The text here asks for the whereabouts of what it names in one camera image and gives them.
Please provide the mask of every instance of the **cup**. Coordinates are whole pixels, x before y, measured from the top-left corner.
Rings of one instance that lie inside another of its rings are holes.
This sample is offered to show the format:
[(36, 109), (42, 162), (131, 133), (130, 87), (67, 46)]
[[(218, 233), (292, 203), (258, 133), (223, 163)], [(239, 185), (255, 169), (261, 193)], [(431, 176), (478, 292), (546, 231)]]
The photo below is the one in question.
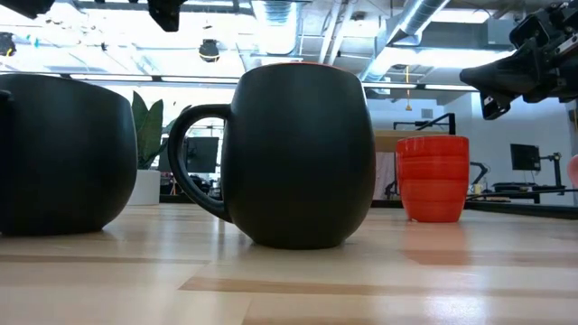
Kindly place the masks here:
[(0, 232), (99, 231), (135, 186), (130, 103), (86, 82), (0, 75)]
[[(223, 201), (200, 191), (182, 157), (189, 127), (210, 116), (225, 119)], [(247, 72), (230, 104), (182, 112), (168, 156), (192, 200), (258, 244), (315, 249), (341, 244), (366, 217), (375, 184), (374, 141), (355, 75), (286, 63)]]
[(457, 222), (468, 193), (468, 138), (410, 137), (397, 142), (397, 179), (407, 216), (420, 222)]

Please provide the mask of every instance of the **mug handle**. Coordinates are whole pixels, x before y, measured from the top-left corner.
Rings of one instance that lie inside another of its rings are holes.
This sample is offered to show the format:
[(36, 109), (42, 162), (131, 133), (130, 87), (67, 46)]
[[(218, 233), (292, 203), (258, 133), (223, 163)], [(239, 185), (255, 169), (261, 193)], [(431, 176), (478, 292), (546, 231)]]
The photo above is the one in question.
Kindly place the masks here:
[(218, 117), (227, 120), (230, 111), (231, 108), (229, 104), (199, 105), (182, 111), (174, 121), (174, 125), (172, 125), (169, 134), (168, 157), (172, 175), (179, 185), (181, 185), (185, 194), (212, 215), (232, 223), (233, 221), (225, 209), (225, 203), (209, 197), (197, 187), (189, 177), (184, 159), (182, 158), (182, 142), (191, 125), (206, 117)]

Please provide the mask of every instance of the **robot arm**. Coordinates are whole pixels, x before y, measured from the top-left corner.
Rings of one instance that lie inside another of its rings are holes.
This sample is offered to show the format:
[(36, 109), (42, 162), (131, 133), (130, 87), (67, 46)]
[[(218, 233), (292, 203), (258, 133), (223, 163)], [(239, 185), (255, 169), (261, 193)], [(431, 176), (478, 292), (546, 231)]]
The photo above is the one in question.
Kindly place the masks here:
[(552, 3), (530, 14), (509, 35), (510, 57), (465, 69), (460, 80), (480, 91), (482, 114), (496, 119), (510, 103), (578, 98), (578, 0)]

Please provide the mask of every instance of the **table surface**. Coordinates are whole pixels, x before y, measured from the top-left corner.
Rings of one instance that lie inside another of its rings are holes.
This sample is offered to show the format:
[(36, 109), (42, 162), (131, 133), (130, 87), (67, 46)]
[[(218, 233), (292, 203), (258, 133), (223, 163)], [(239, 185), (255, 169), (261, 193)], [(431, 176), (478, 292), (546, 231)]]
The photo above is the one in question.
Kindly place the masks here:
[(104, 232), (0, 237), (2, 325), (576, 324), (578, 223), (372, 209), (344, 246), (253, 245), (194, 205)]

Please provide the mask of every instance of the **red cup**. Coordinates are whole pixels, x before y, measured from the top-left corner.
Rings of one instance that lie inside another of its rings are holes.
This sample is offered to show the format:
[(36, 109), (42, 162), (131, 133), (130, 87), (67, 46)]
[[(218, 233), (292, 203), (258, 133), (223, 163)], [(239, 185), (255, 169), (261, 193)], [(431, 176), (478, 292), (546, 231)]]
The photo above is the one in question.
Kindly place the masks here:
[(468, 194), (468, 138), (430, 135), (397, 142), (397, 182), (407, 216), (420, 222), (457, 222)]

